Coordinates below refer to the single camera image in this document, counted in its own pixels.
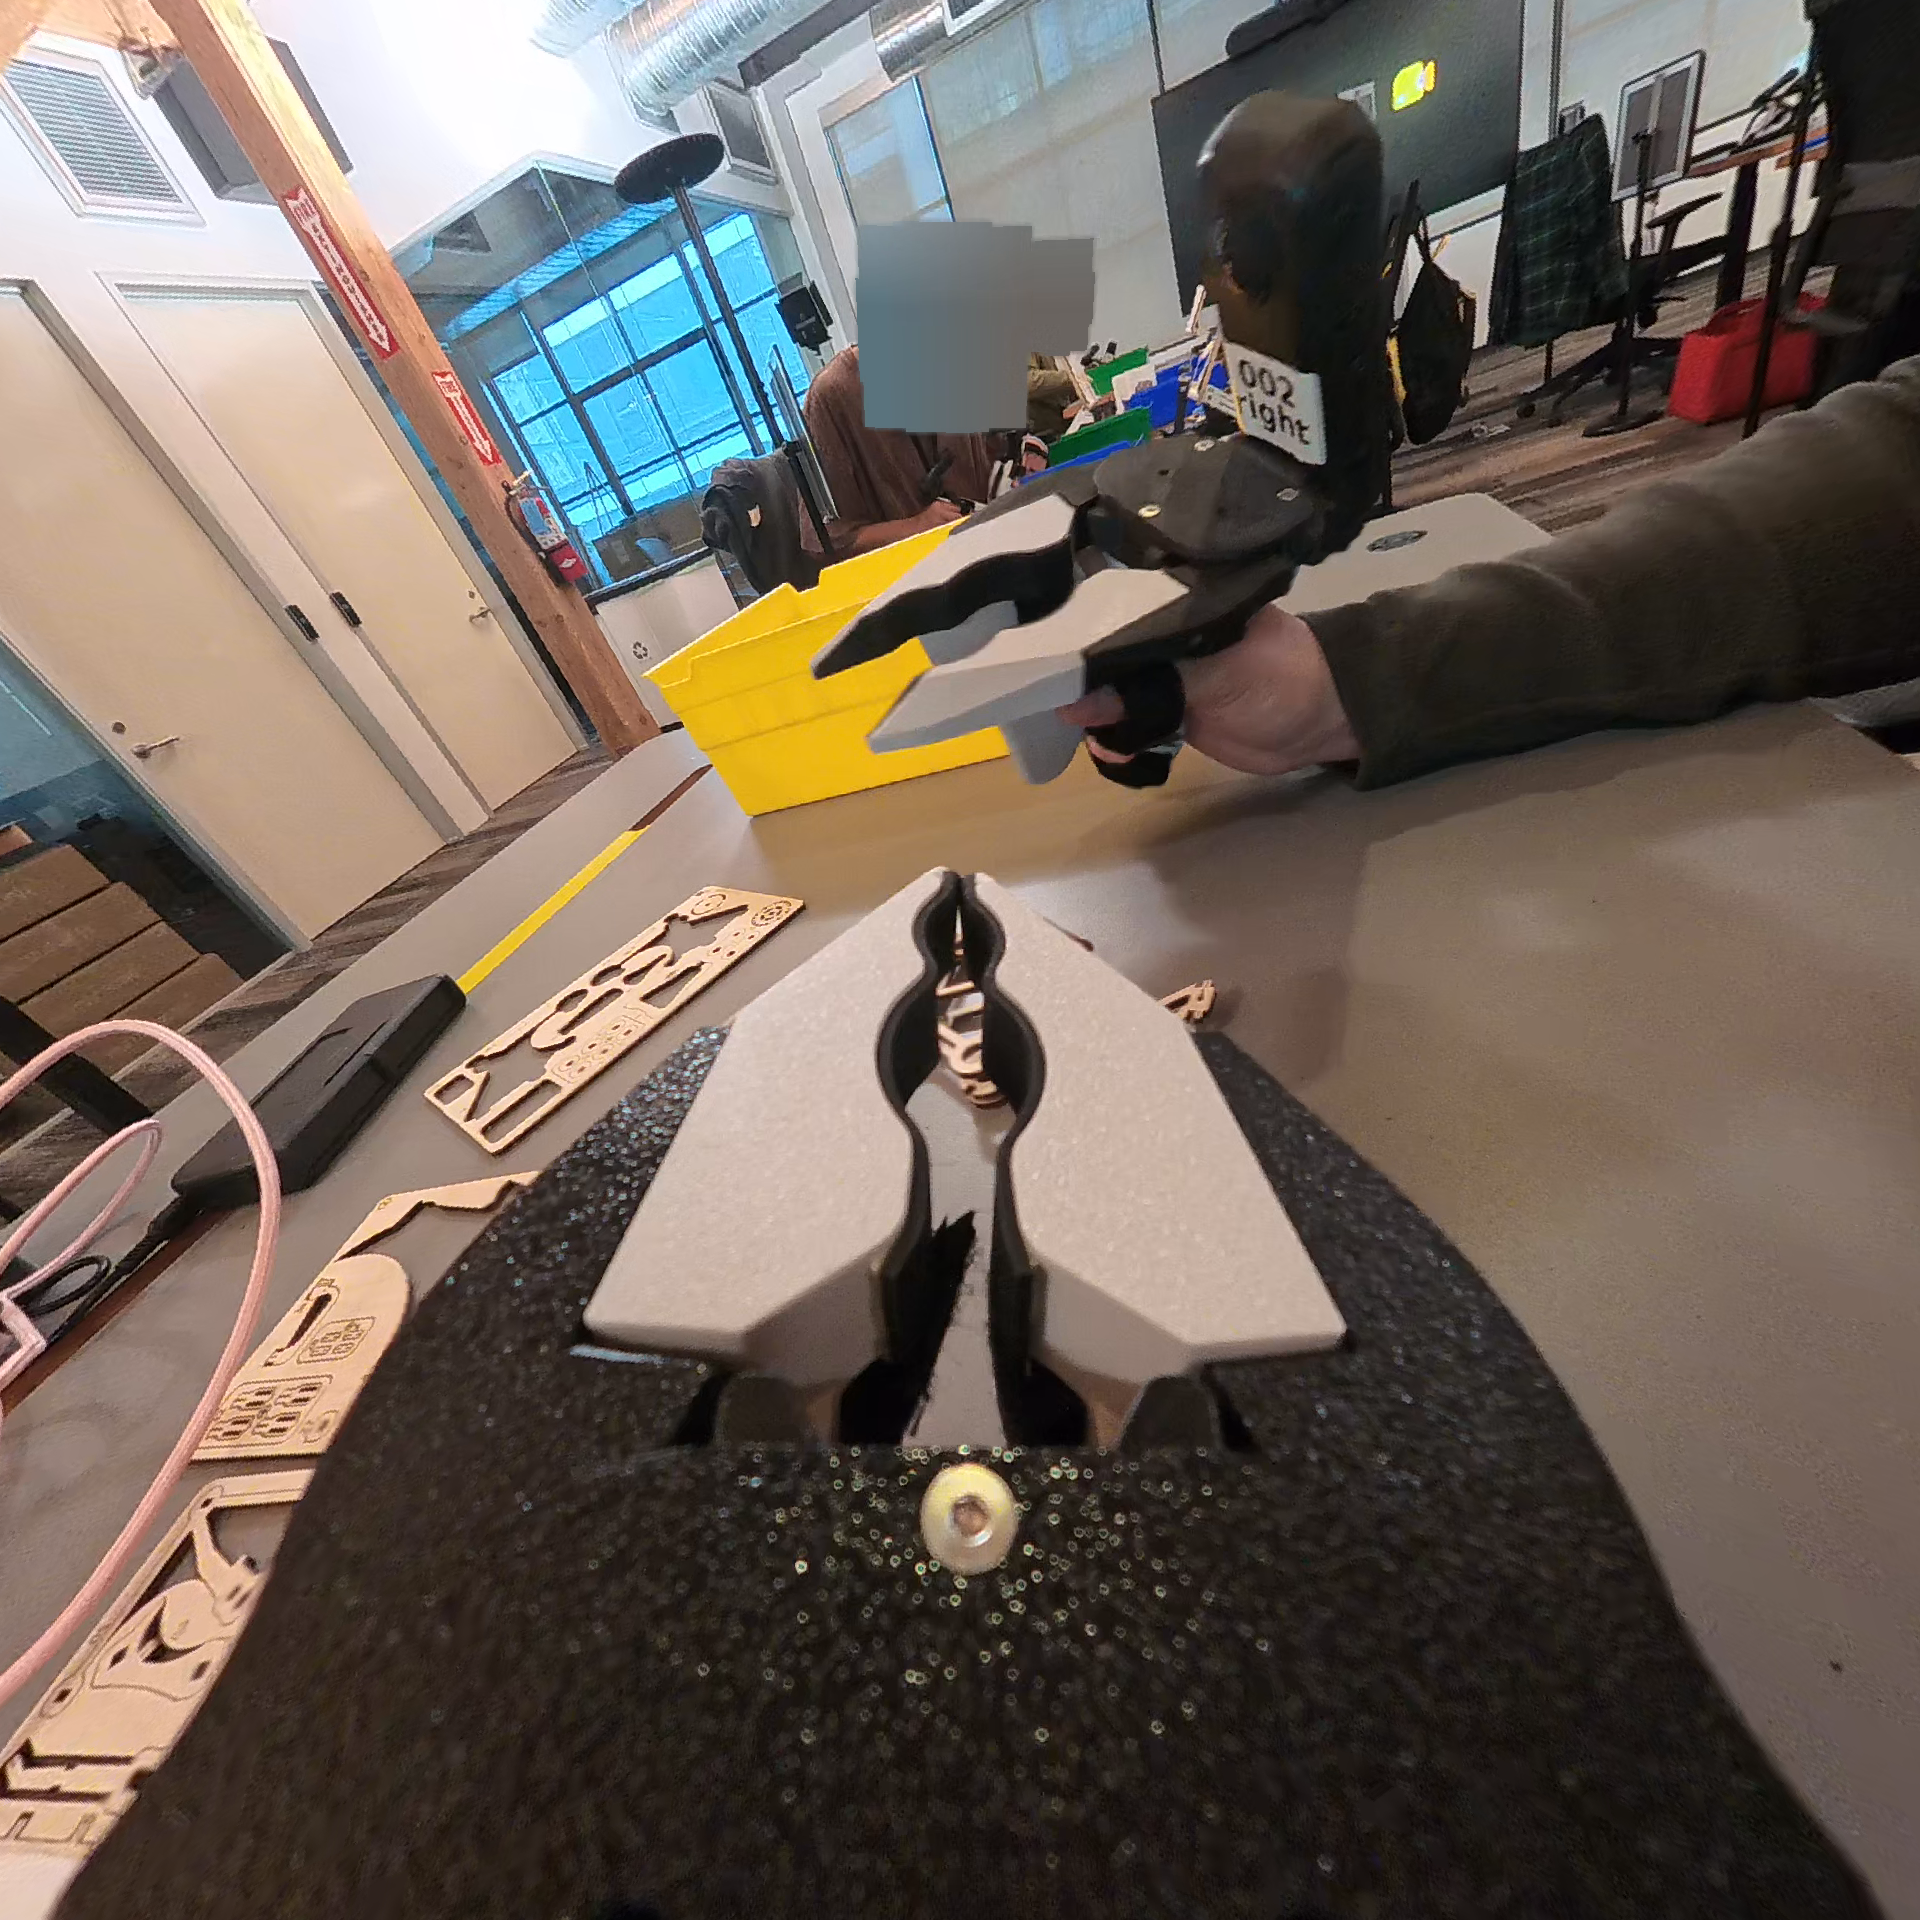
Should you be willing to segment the stack of cardboard boxes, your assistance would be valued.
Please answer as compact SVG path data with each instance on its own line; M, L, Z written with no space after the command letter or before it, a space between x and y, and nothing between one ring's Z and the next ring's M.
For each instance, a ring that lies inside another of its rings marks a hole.
M156 832L108 814L71 841L4 822L3 993L55 1038L117 1016L188 1023L277 952Z

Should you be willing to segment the blue storage bin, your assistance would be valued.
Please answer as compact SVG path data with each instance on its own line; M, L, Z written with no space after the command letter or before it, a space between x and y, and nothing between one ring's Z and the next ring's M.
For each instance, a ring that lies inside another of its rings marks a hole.
M1159 367L1149 380L1134 384L1124 407L1115 414L1117 444L1134 445L1155 437L1187 430L1204 419L1204 385L1198 360Z

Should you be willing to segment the black floor lamp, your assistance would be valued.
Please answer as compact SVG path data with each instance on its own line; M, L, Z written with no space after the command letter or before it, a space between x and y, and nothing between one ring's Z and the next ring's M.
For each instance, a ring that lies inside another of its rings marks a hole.
M820 542L800 422L809 352L785 316L820 308L788 222L699 193L723 155L718 135L677 135L614 177L665 245L660 264L614 285L614 323L636 352L616 396L646 401L694 503L715 495L711 543L761 584L809 584Z

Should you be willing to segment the person's right forearm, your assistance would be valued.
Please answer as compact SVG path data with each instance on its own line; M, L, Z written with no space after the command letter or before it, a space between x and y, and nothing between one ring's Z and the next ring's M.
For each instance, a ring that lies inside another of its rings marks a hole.
M1307 615L1357 787L1918 671L1918 363L1502 563Z

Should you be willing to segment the plaid jacket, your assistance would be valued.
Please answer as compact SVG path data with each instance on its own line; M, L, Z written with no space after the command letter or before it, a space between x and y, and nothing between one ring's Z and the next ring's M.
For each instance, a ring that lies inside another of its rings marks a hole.
M1485 343L1542 347L1620 317L1627 267L1604 123L1569 131L1512 160L1494 245Z

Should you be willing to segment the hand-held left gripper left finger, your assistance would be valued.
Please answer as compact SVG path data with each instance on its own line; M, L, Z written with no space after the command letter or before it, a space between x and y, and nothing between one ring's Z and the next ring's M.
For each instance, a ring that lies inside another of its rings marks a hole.
M907 1115L960 896L918 875L736 1014L588 1302L597 1343L829 1390L841 1438L905 1438L961 1277Z

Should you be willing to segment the wooden sheet with curved cutouts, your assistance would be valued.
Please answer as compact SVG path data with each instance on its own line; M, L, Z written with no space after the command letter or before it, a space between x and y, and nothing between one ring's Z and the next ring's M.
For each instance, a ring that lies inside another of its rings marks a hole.
M197 1491L4 1742L4 1856L84 1857L225 1669L312 1471Z

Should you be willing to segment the black flat case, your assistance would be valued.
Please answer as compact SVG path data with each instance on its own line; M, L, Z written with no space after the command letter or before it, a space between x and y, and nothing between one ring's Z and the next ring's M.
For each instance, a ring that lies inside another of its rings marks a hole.
M463 1005L467 993L452 976L424 976L357 999L251 1097L281 1193L299 1193L328 1173ZM201 1213L257 1200L255 1167L235 1120L173 1173L171 1196Z

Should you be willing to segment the red fire extinguisher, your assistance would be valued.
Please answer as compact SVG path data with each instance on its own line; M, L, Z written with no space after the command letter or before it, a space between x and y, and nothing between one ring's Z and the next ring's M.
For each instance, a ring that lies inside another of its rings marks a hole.
M503 483L503 501L519 534L535 548L547 571L560 584L585 589L589 583L588 563L535 476L523 470Z

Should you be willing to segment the wooden sheet with window cutouts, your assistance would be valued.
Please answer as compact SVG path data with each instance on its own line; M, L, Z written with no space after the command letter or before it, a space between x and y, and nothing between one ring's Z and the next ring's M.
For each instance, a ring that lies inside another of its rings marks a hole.
M321 1456L414 1304L379 1246L423 1213L488 1215L536 1179L528 1167L383 1196L237 1368L192 1461Z

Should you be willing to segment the black office chair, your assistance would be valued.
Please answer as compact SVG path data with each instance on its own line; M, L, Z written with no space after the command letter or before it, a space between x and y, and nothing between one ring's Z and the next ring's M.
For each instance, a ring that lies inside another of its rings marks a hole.
M1671 288L1683 276L1725 255L1724 232L1692 245L1680 245L1675 237L1683 223L1710 203L1712 197L1686 199L1651 222L1644 220L1644 208L1637 211L1625 308L1601 363L1601 381L1615 388L1615 401L1609 414L1582 428L1583 438L1620 437L1652 425L1661 415L1683 344L1677 335L1657 335L1652 327L1671 297Z

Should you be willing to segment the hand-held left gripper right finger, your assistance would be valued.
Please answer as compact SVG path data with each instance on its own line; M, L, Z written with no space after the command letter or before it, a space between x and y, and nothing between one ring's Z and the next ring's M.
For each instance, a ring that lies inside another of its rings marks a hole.
M989 1259L1005 1438L1087 1444L1087 1385L1337 1348L1341 1309L1191 1029L985 873L965 951L1012 1115Z

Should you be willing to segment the black backpack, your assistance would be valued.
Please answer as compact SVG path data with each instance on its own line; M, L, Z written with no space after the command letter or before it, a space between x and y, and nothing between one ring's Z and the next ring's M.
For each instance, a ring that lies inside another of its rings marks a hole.
M1388 371L1408 445L1437 441L1467 396L1476 301L1436 259L1421 182L1388 229Z

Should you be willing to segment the yellow plastic bin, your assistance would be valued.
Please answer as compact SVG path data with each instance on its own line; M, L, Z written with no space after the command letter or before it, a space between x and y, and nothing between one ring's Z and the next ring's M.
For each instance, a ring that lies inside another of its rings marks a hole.
M943 525L835 563L807 589L780 584L641 671L641 684L684 724L745 814L758 819L1007 759L995 729L917 749L870 749L869 733L909 681L927 671L918 639L832 678L809 671L816 653L879 589L949 534Z

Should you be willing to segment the wooden sheet with round cutouts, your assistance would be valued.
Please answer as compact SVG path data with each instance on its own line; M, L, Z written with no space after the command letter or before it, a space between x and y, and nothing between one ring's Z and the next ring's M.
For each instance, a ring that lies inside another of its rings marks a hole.
M797 896L704 887L429 1084L424 1104L505 1153L803 910Z

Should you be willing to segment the large black screen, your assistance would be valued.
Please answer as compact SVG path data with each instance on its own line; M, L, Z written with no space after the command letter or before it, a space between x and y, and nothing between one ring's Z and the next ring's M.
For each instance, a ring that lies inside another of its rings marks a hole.
M1351 95L1383 139L1383 208L1419 185L1432 216L1499 190L1519 145L1521 1L1155 4L1168 87L1152 100L1175 297L1201 276L1196 167L1240 100Z

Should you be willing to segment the wooden beam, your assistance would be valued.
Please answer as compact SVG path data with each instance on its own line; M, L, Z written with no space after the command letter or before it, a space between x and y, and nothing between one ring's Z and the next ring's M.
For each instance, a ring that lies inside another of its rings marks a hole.
M270 188L357 335L459 501L519 613L552 656L591 729L621 757L657 733L630 676L575 588L560 583L510 512L503 452L407 288L348 174L303 108L248 4L158 1L229 133Z

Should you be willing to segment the yellow tape strip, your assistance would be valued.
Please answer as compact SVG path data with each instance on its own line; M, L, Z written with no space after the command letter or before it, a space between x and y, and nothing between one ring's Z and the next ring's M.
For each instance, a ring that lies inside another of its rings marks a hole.
M469 967L454 976L454 984L463 999L508 964L516 951L528 947L541 928L547 928L571 900L589 888L614 861L619 861L641 836L646 825L638 822L603 848L599 848L579 871L566 875L543 900L539 900L520 920L491 942Z

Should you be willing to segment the wall air vent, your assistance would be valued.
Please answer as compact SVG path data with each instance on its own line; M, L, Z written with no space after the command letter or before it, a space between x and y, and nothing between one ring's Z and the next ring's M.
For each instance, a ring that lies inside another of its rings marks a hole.
M29 51L3 79L4 117L84 220L204 225L175 172L93 54Z

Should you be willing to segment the white door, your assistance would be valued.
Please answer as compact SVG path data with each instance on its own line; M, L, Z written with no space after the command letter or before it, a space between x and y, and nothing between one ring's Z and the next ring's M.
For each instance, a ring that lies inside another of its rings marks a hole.
M508 593L332 317L289 281L120 278L127 317L321 593L319 638L445 835L585 742Z
M443 835L21 288L3 300L4 643L285 936Z

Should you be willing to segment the person's right hand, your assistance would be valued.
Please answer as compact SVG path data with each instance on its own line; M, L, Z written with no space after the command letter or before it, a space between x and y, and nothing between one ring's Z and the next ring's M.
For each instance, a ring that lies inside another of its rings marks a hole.
M1279 604L1251 616L1233 646L1177 662L1188 752L1251 777L1287 777L1359 759L1312 625Z

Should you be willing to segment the white recycling bin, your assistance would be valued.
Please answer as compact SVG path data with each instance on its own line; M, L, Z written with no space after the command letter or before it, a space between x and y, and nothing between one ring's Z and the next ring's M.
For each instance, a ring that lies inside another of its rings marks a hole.
M660 709L649 673L737 613L728 575L711 550L651 566L625 583L588 593L628 681L649 709Z

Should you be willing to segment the wooden model part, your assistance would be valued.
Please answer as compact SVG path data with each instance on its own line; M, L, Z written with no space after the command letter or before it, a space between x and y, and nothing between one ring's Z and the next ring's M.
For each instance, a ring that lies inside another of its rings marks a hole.
M936 989L935 1038L940 1063L950 1076L960 1097L976 1110L1003 1107L1003 1095L985 1075L985 999L965 964L950 967ZM1188 1025L1200 1025L1217 1007L1217 988L1212 979L1192 980L1159 999L1159 1005Z

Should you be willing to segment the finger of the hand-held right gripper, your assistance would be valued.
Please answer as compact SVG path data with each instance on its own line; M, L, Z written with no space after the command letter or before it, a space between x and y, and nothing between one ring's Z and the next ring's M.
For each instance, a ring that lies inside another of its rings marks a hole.
M1044 616L1003 625L971 653L917 676L867 744L875 753L917 752L989 729L1027 783L1046 783L1078 752L1081 733L1059 709L1087 693L1095 646L1177 608L1187 593L1159 568L1095 571Z
M909 639L927 660L941 660L936 646L950 636L991 636L1055 613L1078 584L1075 556L1084 529L1078 495L1016 495L956 523L816 653L809 673L841 676Z

